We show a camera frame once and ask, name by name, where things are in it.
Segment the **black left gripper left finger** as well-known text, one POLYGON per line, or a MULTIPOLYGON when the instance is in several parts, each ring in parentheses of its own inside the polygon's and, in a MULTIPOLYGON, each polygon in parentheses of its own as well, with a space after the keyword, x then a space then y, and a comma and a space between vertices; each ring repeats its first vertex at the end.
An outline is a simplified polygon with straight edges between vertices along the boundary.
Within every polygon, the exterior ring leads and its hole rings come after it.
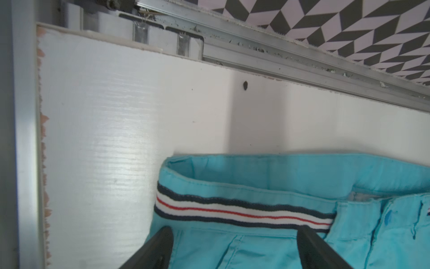
POLYGON ((174 245, 171 227, 161 228, 120 269, 168 269, 174 245))

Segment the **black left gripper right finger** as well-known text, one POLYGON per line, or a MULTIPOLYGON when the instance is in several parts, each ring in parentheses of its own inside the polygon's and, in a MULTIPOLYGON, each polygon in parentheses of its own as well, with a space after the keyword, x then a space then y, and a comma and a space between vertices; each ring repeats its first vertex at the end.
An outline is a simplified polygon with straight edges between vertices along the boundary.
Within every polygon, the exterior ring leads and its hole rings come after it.
POLYGON ((297 247, 303 269, 353 269, 309 226, 298 228, 297 247))

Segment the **turquoise long pants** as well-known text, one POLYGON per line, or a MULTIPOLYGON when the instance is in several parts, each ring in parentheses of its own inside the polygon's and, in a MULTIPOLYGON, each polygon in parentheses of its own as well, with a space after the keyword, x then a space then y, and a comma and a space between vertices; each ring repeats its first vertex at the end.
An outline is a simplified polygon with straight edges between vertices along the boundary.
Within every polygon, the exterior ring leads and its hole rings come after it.
POLYGON ((172 157, 150 236, 165 226, 172 269, 299 269, 301 226, 355 269, 427 269, 430 169, 367 154, 172 157))

